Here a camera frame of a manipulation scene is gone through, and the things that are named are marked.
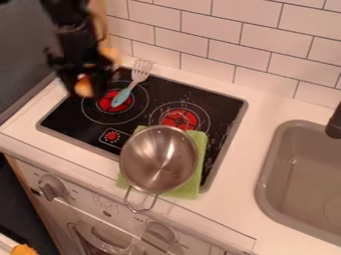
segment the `tile backsplash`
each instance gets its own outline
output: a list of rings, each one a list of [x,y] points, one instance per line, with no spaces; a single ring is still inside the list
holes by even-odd
[[[123,54],[283,97],[341,101],[341,0],[107,0]]]

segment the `gray sink basin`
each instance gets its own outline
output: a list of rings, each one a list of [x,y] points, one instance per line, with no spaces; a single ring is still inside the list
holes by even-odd
[[[341,140],[324,129],[305,121],[279,126],[255,198],[274,221],[341,246]]]

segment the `green cloth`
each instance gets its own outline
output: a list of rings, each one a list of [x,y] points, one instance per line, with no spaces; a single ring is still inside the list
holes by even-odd
[[[143,130],[144,128],[146,127],[138,126],[137,129],[135,130],[135,133],[140,130]],[[207,135],[202,131],[196,130],[187,130],[186,133],[194,140],[197,147],[198,161],[196,170],[193,176],[184,185],[170,192],[163,193],[164,196],[186,199],[195,199],[198,196],[202,174],[202,165],[204,155],[206,153]],[[121,175],[121,173],[119,173],[118,187],[127,188],[128,186],[129,185],[124,179],[124,177]]]

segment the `stove top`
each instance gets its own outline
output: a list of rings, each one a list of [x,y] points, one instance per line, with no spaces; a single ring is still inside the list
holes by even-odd
[[[114,155],[115,159],[137,126],[162,124],[204,131],[208,144],[201,190],[206,189],[242,119],[246,103],[150,76],[134,88],[122,105],[112,108],[112,98],[130,81],[131,71],[122,69],[121,80],[111,82],[107,94],[99,100],[66,98],[40,122],[41,130],[104,156]]]

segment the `grout line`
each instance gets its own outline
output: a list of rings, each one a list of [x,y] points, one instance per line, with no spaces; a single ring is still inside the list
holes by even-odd
[[[324,8],[326,8],[326,4],[327,4],[327,0],[324,0],[323,6],[322,6],[323,10],[324,10]]]
[[[178,68],[182,70],[182,52],[179,52]]]
[[[207,53],[206,53],[207,58],[209,58],[209,42],[210,42],[210,39],[208,39],[208,42],[207,42]]]
[[[298,86],[299,86],[299,83],[300,83],[301,81],[297,81],[297,85],[296,85],[296,88],[295,88],[295,91],[294,91],[294,94],[292,95],[292,98],[293,99],[295,99],[295,97],[296,97],[296,93],[297,93],[297,90],[298,90]]]
[[[282,4],[282,7],[280,8],[279,17],[278,17],[278,22],[277,22],[277,28],[279,28],[280,21],[281,21],[281,19],[282,19],[283,9],[284,9],[284,4]]]
[[[313,46],[313,44],[314,44],[314,40],[315,40],[315,37],[313,36],[313,38],[311,39],[311,43],[310,43],[310,46],[309,46],[308,52],[307,52],[307,57],[306,57],[306,59],[309,59],[309,55],[310,55],[310,52],[311,52],[312,46]]]
[[[126,1],[126,4],[127,4],[127,15],[128,15],[128,19],[130,20],[131,19],[131,10],[129,8],[129,0]]]
[[[235,82],[236,70],[237,70],[237,66],[234,66],[234,72],[233,72],[233,77],[232,77],[232,83],[233,84]]]
[[[117,18],[117,19],[127,20],[127,19],[124,19],[124,18],[116,17],[116,16],[111,16],[111,15],[108,15],[108,16],[110,16],[110,17],[115,17],[115,18]],[[311,62],[315,62],[315,63],[319,63],[319,64],[324,64],[324,65],[328,65],[328,66],[332,66],[332,67],[338,67],[338,68],[341,67],[341,65],[338,66],[338,65],[335,65],[335,64],[326,63],[326,62],[321,62],[321,61],[317,61],[317,60],[307,60],[305,57],[298,57],[298,56],[288,55],[288,54],[284,54],[284,53],[280,53],[280,52],[271,52],[271,51],[269,51],[269,50],[258,49],[258,48],[255,48],[255,47],[250,47],[250,46],[245,46],[245,45],[239,45],[239,44],[237,44],[237,43],[221,41],[221,40],[218,40],[218,39],[211,39],[211,38],[208,38],[208,37],[198,36],[198,35],[191,34],[191,33],[187,33],[187,32],[180,32],[180,31],[178,31],[178,30],[173,30],[173,29],[169,29],[169,28],[163,28],[163,27],[152,26],[152,25],[150,25],[150,24],[146,24],[146,23],[142,23],[142,22],[137,22],[137,21],[132,21],[132,20],[129,20],[129,21],[130,21],[130,22],[135,22],[135,23],[138,23],[138,24],[148,25],[148,26],[155,27],[155,28],[160,28],[160,29],[164,29],[164,30],[169,30],[169,31],[177,32],[177,33],[183,33],[183,34],[191,35],[191,36],[198,37],[198,38],[210,39],[210,40],[214,40],[214,41],[216,41],[216,42],[221,42],[221,43],[225,43],[225,44],[237,45],[237,46],[239,46],[239,47],[249,48],[249,49],[253,49],[253,50],[256,50],[256,51],[275,53],[275,54],[279,54],[279,55],[286,56],[286,57],[296,58],[296,59],[305,60],[305,61],[311,61]]]
[[[276,0],[265,0],[267,2],[276,2],[276,3],[283,3],[283,2],[280,2],[280,1],[276,1]],[[286,5],[292,5],[292,6],[298,6],[298,7],[304,7],[304,8],[308,8],[308,9],[313,9],[313,10],[318,10],[318,11],[326,11],[326,12],[333,12],[333,13],[341,13],[339,11],[332,11],[332,10],[326,10],[324,9],[325,7],[325,4],[326,4],[327,0],[325,0],[324,4],[322,7],[313,7],[313,6],[306,6],[306,5],[300,5],[300,4],[293,4],[293,3],[287,3],[287,2],[284,2],[284,4]]]
[[[132,47],[132,56],[134,57],[135,56],[135,53],[134,53],[134,41],[131,40],[131,47]]]
[[[265,25],[260,25],[260,24],[244,22],[244,21],[240,21],[240,20],[233,20],[233,19],[228,19],[228,18],[224,18],[224,17],[213,16],[213,15],[199,13],[199,12],[193,12],[193,11],[189,11],[189,10],[178,9],[178,8],[174,8],[174,7],[170,7],[170,6],[165,6],[165,5],[161,5],[161,4],[153,4],[153,3],[148,3],[148,2],[138,1],[138,0],[131,0],[131,1],[141,2],[141,3],[145,3],[145,4],[149,4],[149,5],[156,5],[156,6],[160,6],[160,7],[164,7],[164,8],[168,8],[168,9],[173,9],[173,10],[178,10],[178,11],[185,11],[185,12],[188,12],[188,13],[199,14],[199,15],[207,16],[207,17],[214,17],[214,18],[222,19],[222,20],[230,20],[230,21],[235,21],[235,22],[243,22],[245,24],[257,25],[257,26],[261,26],[261,27],[265,27],[265,28],[274,28],[274,29],[276,28],[276,27],[271,27],[271,26],[265,26]],[[283,3],[283,4],[285,4],[285,5],[292,5],[292,6],[298,6],[298,7],[304,7],[304,8],[313,9],[313,10],[319,10],[319,11],[324,11],[324,12],[331,12],[331,13],[341,14],[341,11],[322,10],[321,8],[316,8],[316,7],[311,7],[311,6],[304,6],[304,5],[298,5],[298,4],[292,4],[292,3]],[[302,35],[309,35],[309,34],[304,34],[304,33],[300,33],[300,32],[285,30],[285,29],[280,29],[280,30],[288,31],[288,32],[293,32],[293,33],[297,33],[297,34],[302,34]]]
[[[156,26],[153,26],[153,32],[154,32],[154,45],[157,44],[157,28]]]
[[[180,27],[179,30],[182,32],[182,11],[180,11]]]
[[[238,44],[241,44],[241,36],[242,36],[242,31],[244,29],[244,23],[241,23],[241,27],[240,27],[240,34],[239,34],[239,40],[238,40]]]
[[[182,12],[188,12],[188,13],[197,14],[195,12],[190,12],[190,11],[182,11]],[[209,15],[202,14],[202,13],[199,13],[199,15],[206,16],[206,17],[211,17]],[[122,18],[122,17],[118,17],[118,16],[114,16],[114,15],[108,14],[108,13],[107,13],[107,16],[114,17],[114,18],[117,18],[117,19],[122,19],[122,20],[128,20],[128,19],[125,19],[125,18]],[[296,32],[296,31],[293,31],[293,30],[287,30],[287,29],[282,29],[282,28],[264,26],[264,25],[260,25],[260,24],[254,24],[254,23],[249,23],[249,22],[244,22],[244,21],[239,21],[239,20],[232,20],[232,19],[227,19],[227,18],[221,18],[221,17],[216,17],[216,16],[213,16],[213,17],[216,18],[216,19],[220,19],[220,20],[228,20],[228,21],[243,23],[243,24],[247,24],[247,25],[258,26],[258,27],[262,27],[262,28],[276,29],[276,30],[279,30],[279,31],[289,32],[289,33],[293,33],[293,34],[297,34],[297,35],[310,36],[310,37],[311,36],[315,36],[315,37],[318,37],[318,38],[327,39],[327,40],[331,40],[331,41],[335,41],[335,42],[340,42],[341,43],[341,40],[334,39],[334,38],[328,38],[328,37],[323,37],[323,36],[319,36],[319,35],[306,34],[306,33],[303,33],[303,32]],[[144,22],[139,22],[139,21],[135,21],[135,20],[129,20],[129,21],[151,26],[151,24],[144,23]],[[168,30],[171,30],[171,31],[178,32],[178,30],[174,30],[174,29],[170,29],[170,28],[164,28],[164,29],[168,29]]]
[[[335,86],[334,86],[333,88],[335,88],[335,89],[336,89],[336,86],[337,86],[337,84],[339,83],[339,81],[340,81],[340,78],[341,78],[341,73],[339,74],[339,77],[337,78],[337,80],[336,80],[336,84],[335,84]]]
[[[209,14],[212,16],[213,15],[213,2],[214,0],[210,0],[210,10],[209,10]]]
[[[138,40],[132,40],[132,41],[136,41],[136,42],[143,43],[143,44],[147,44],[147,45],[152,45],[152,44],[149,44],[149,43],[146,43],[146,42],[142,42],[142,41],[138,41]],[[160,45],[156,45],[156,47],[159,47],[159,48],[162,48],[162,49],[166,49],[166,50],[170,50],[170,51],[173,51],[173,52],[178,52],[177,50],[170,49],[170,48],[167,48],[167,47],[163,47],[163,46],[160,46]],[[195,55],[195,54],[188,53],[188,52],[185,52],[184,54],[188,54],[188,55],[191,55],[191,56],[194,56],[194,57],[198,57],[198,58],[202,58],[202,59],[209,59],[209,60],[212,60],[212,61],[215,61],[215,62],[219,62],[219,63],[231,65],[231,66],[236,66],[234,63],[224,62],[224,61],[220,61],[220,60],[216,60],[216,59],[211,59],[211,58],[206,58],[206,57],[199,56],[199,55]],[[236,66],[236,67],[240,67],[240,68],[244,68],[244,69],[248,69],[248,70],[252,70],[252,71],[256,71],[256,72],[260,72],[260,73],[264,73],[264,74],[274,75],[274,76],[277,76],[277,77],[282,77],[282,78],[286,78],[286,79],[290,79],[290,80],[295,80],[295,81],[297,81],[297,78],[288,77],[288,76],[283,76],[283,75],[278,75],[278,74],[275,74],[275,73],[269,73],[269,72],[262,71],[262,70],[259,70],[259,69],[249,68],[249,67],[245,67],[245,66]],[[326,86],[326,85],[322,85],[322,84],[317,84],[317,83],[313,83],[313,82],[309,82],[309,81],[305,81],[305,80],[300,80],[300,82],[305,82],[305,83],[309,83],[309,84],[321,86],[321,87],[324,87],[324,88],[333,89],[333,87],[330,87],[330,86]]]
[[[272,52],[270,53],[269,62],[267,63],[267,66],[266,66],[266,73],[268,73],[268,72],[269,72],[269,68],[270,68],[271,59],[272,59]]]

